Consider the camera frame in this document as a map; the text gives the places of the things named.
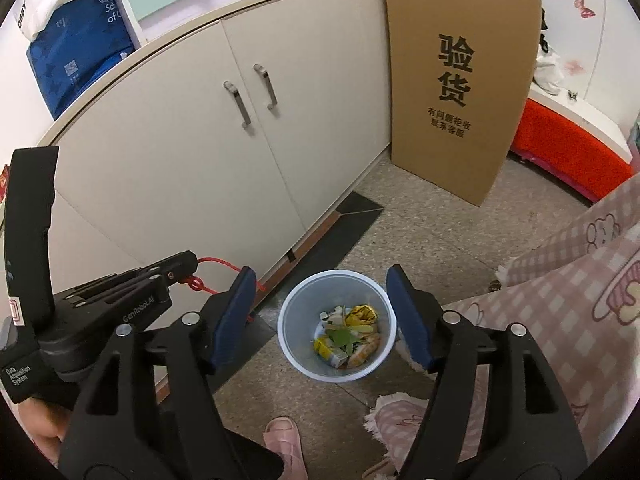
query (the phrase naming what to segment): food waste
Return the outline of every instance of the food waste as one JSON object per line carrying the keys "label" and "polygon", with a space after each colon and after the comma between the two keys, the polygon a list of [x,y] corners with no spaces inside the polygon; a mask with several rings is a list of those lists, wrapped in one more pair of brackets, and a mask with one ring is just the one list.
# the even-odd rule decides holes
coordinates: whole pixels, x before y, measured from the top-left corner
{"label": "food waste", "polygon": [[369,305],[337,306],[322,312],[324,333],[314,341],[314,350],[333,368],[357,368],[380,345],[378,313]]}

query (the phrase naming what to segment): white wall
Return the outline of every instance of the white wall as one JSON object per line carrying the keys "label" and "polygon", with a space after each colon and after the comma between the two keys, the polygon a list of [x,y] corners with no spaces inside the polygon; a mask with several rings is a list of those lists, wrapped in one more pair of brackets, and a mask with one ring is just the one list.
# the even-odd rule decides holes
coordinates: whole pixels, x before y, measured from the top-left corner
{"label": "white wall", "polygon": [[16,148],[34,146],[53,124],[27,60],[28,47],[12,11],[0,25],[0,168]]}
{"label": "white wall", "polygon": [[562,57],[563,85],[612,119],[625,137],[640,110],[640,21],[627,0],[542,0],[549,45]]}
{"label": "white wall", "polygon": [[627,0],[606,0],[600,55],[585,99],[625,137],[640,110],[640,21]]}

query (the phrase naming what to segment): red string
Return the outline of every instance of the red string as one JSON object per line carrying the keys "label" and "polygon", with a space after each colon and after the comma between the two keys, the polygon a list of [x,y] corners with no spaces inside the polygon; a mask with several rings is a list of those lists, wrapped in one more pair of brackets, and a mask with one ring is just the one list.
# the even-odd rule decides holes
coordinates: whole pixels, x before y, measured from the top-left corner
{"label": "red string", "polygon": [[[212,258],[210,256],[207,258],[199,258],[198,263],[201,264],[202,262],[216,262],[217,264],[222,264],[224,266],[229,267],[230,269],[233,269],[235,272],[240,272],[239,267],[236,267],[234,264],[230,264],[228,261],[222,260],[220,258]],[[186,279],[184,279],[180,283],[186,283],[187,285],[189,285],[191,290],[195,290],[196,292],[200,292],[201,290],[204,290],[209,294],[217,294],[215,290],[213,290],[212,288],[209,288],[208,286],[205,286],[202,279],[198,278],[197,276],[188,276]],[[263,292],[267,290],[264,287],[264,285],[261,284],[260,282],[256,282],[256,285],[258,286],[258,289]]]}

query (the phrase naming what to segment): blue gripper pad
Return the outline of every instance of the blue gripper pad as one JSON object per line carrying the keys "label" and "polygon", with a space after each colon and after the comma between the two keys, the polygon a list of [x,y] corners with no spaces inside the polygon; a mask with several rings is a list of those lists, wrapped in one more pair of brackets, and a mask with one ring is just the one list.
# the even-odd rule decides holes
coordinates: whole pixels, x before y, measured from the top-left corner
{"label": "blue gripper pad", "polygon": [[231,298],[214,332],[213,355],[210,362],[216,368],[233,360],[244,331],[246,317],[254,304],[255,271],[247,267],[245,269],[229,289]]}
{"label": "blue gripper pad", "polygon": [[386,293],[396,313],[398,326],[406,341],[411,359],[427,370],[433,363],[432,337],[418,313],[414,301],[415,289],[401,267],[393,266],[386,273]]}

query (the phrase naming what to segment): metal cabinet handle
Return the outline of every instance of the metal cabinet handle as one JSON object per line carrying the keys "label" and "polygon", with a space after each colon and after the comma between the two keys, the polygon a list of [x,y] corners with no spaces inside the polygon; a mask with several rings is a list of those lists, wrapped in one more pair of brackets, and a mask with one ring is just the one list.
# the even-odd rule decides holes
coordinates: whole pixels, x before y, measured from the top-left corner
{"label": "metal cabinet handle", "polygon": [[240,113],[242,114],[242,118],[244,119],[242,127],[246,128],[247,126],[249,126],[249,124],[251,124],[251,117],[249,117],[249,112],[246,111],[246,106],[244,106],[244,101],[242,101],[240,91],[231,81],[225,81],[225,88],[236,100],[236,104],[238,105],[238,108],[240,108]]}
{"label": "metal cabinet handle", "polygon": [[271,78],[269,78],[269,72],[262,65],[255,64],[254,70],[260,75],[262,79],[264,79],[265,85],[267,85],[267,92],[269,92],[269,97],[271,98],[271,103],[267,105],[268,110],[273,110],[275,105],[278,104],[278,98],[276,97],[276,92],[273,89],[273,84],[271,84]]}

